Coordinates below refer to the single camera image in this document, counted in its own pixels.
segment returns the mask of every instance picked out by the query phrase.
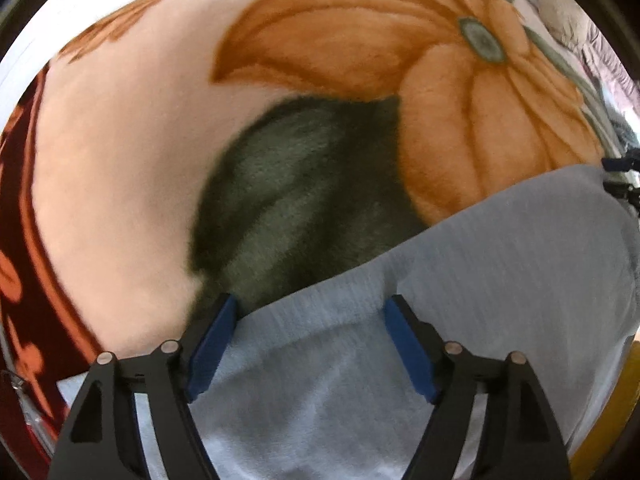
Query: dark green leaf pattern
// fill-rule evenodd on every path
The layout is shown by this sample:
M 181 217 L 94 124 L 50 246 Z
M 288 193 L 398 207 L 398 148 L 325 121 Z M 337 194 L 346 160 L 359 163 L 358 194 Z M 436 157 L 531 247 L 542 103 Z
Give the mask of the dark green leaf pattern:
M 507 59 L 500 41 L 475 18 L 460 18 L 460 33 L 478 56 L 489 63 L 503 63 Z
M 245 130 L 202 193 L 196 310 L 225 291 L 247 314 L 423 231 L 398 177 L 397 124 L 397 98 L 305 97 Z

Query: green flower center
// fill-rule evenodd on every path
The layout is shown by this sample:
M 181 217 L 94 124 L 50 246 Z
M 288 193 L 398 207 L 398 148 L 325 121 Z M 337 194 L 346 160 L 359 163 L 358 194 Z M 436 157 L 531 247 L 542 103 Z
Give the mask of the green flower center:
M 460 32 L 478 56 L 489 63 L 504 63 L 507 55 L 500 41 L 475 18 L 460 18 Z

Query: orange flower pattern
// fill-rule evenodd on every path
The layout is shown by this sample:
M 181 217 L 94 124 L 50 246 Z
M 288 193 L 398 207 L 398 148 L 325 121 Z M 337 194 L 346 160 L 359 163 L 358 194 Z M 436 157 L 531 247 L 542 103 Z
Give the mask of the orange flower pattern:
M 352 101 L 401 98 L 399 171 L 433 225 L 603 149 L 576 84 L 536 46 L 512 0 L 257 0 L 211 81 Z

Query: floral blanket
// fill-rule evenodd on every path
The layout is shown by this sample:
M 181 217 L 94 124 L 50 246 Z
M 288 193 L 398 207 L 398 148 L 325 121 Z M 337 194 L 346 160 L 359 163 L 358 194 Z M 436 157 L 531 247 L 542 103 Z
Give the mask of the floral blanket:
M 1 146 L 2 322 L 53 428 L 56 380 L 221 291 L 246 316 L 620 152 L 525 0 L 137 0 L 50 61 Z

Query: blue gripper pad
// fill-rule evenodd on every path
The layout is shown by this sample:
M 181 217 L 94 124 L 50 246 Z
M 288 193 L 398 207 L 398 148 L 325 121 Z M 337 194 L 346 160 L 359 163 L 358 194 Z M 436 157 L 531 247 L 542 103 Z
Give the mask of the blue gripper pad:
M 394 298 L 386 300 L 384 315 L 386 331 L 400 354 L 415 391 L 433 404 L 438 397 L 438 390 L 433 383 L 433 364 Z
M 184 391 L 187 402 L 193 402 L 209 388 L 234 333 L 237 309 L 236 298 L 229 296 L 193 353 L 189 361 L 189 381 Z

